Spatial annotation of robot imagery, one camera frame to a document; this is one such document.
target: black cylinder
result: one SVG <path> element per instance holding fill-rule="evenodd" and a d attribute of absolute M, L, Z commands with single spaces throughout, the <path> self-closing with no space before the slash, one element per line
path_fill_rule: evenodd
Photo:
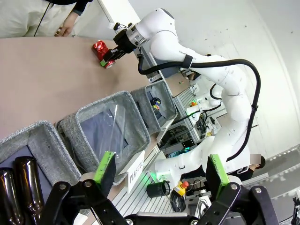
<path fill-rule="evenodd" d="M 170 185 L 167 181 L 164 180 L 163 182 L 149 184 L 147 186 L 146 191 L 147 191 L 147 195 L 150 198 L 165 196 L 165 195 L 169 195 L 170 193 Z"/>
<path fill-rule="evenodd" d="M 44 206 L 37 160 L 28 156 L 17 157 L 15 158 L 15 169 L 21 186 L 24 207 L 31 216 L 32 222 L 37 225 Z"/>
<path fill-rule="evenodd" d="M 10 225 L 23 225 L 24 216 L 17 200 L 12 168 L 0 168 L 0 204 L 3 220 Z"/>

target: white robotic arm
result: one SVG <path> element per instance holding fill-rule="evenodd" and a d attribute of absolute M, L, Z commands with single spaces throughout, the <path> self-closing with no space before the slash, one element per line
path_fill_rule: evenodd
<path fill-rule="evenodd" d="M 245 93 L 246 76 L 243 71 L 235 65 L 193 67 L 192 65 L 197 63 L 220 62 L 226 59 L 217 55 L 203 56 L 179 44 L 175 20 L 170 13 L 161 8 L 148 14 L 139 23 L 130 26 L 126 31 L 126 36 L 130 43 L 127 40 L 122 43 L 126 43 L 127 46 L 131 45 L 132 48 L 140 47 L 150 40 L 150 51 L 155 58 L 160 60 L 183 62 L 186 55 L 191 56 L 193 58 L 190 62 L 192 70 L 224 88 L 222 101 L 230 116 L 227 126 L 221 127 L 215 137 L 206 138 L 190 152 L 157 161 L 155 165 L 157 179 L 170 181 L 170 186 L 173 188 L 183 173 L 195 170 L 200 165 L 206 171 L 207 157 L 210 154 L 218 154 L 224 165 L 227 158 L 234 154 L 232 152 L 234 145 L 246 133 L 252 112 Z"/>

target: screw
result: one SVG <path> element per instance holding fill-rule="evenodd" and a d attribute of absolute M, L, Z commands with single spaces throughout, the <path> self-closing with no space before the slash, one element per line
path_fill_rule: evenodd
<path fill-rule="evenodd" d="M 129 225 L 133 225 L 133 221 L 131 219 L 126 219 L 126 222 L 129 224 Z"/>
<path fill-rule="evenodd" d="M 236 186 L 236 184 L 232 184 L 232 185 L 231 185 L 231 189 L 232 189 L 232 190 L 236 190 L 236 189 L 238 189 L 238 186 Z"/>
<path fill-rule="evenodd" d="M 198 220 L 192 220 L 191 225 L 196 225 L 198 223 Z"/>
<path fill-rule="evenodd" d="M 261 193 L 262 192 L 262 190 L 259 187 L 255 188 L 255 191 L 256 191 L 256 193 Z"/>
<path fill-rule="evenodd" d="M 90 181 L 87 181 L 87 182 L 84 183 L 84 185 L 85 185 L 87 188 L 89 188 L 90 186 L 92 186 L 92 183 L 91 183 Z"/>
<path fill-rule="evenodd" d="M 65 184 L 61 184 L 61 185 L 60 185 L 60 189 L 61 189 L 61 190 L 66 189 L 66 187 L 67 187 L 67 186 L 66 186 Z"/>

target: red soda can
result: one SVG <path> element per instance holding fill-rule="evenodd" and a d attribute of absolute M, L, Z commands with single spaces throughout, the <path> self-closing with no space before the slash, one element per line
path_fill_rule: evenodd
<path fill-rule="evenodd" d="M 94 52 L 100 60 L 100 65 L 104 68 L 108 69 L 116 63 L 115 60 L 109 60 L 107 63 L 103 60 L 103 56 L 108 52 L 108 47 L 106 46 L 104 41 L 98 40 L 95 44 L 93 44 L 92 49 L 94 49 Z"/>

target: gray fabric bin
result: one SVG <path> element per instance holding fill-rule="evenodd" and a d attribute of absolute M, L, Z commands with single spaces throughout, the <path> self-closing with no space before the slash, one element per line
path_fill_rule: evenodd
<path fill-rule="evenodd" d="M 13 168 L 13 161 L 19 156 L 37 159 L 45 202 L 56 182 L 75 185 L 81 177 L 55 127 L 48 121 L 36 122 L 0 140 L 0 167 Z"/>
<path fill-rule="evenodd" d="M 129 92 L 121 91 L 84 106 L 59 121 L 56 127 L 65 143 L 69 142 L 66 146 L 69 151 L 75 153 L 73 157 L 76 158 L 76 162 L 79 162 L 86 172 L 95 172 L 101 159 L 95 154 L 94 144 L 90 143 L 90 137 L 86 136 L 82 126 L 87 120 L 92 122 L 93 118 L 106 112 L 108 105 L 111 104 L 121 105 L 126 110 L 124 132 L 126 142 L 122 161 L 116 164 L 117 172 L 114 182 L 114 185 L 118 185 L 126 176 L 126 173 L 118 175 L 121 170 L 134 154 L 146 150 L 150 144 L 150 135 Z"/>
<path fill-rule="evenodd" d="M 176 118 L 176 106 L 164 81 L 155 82 L 130 93 L 140 110 L 141 116 L 150 135 L 162 131 L 162 127 L 167 121 Z M 159 109 L 161 116 L 159 118 L 155 115 L 152 109 L 152 105 L 150 103 L 152 97 L 157 97 L 161 100 Z"/>

